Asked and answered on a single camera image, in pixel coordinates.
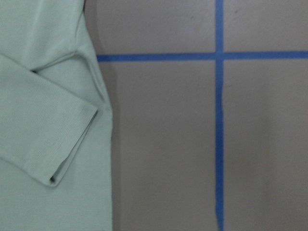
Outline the olive green long-sleeve shirt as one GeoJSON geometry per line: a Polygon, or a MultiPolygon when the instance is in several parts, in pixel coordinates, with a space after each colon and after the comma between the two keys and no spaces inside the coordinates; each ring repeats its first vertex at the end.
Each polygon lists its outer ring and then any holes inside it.
{"type": "Polygon", "coordinates": [[[113,115],[83,9],[0,3],[3,231],[113,228],[113,115]]]}

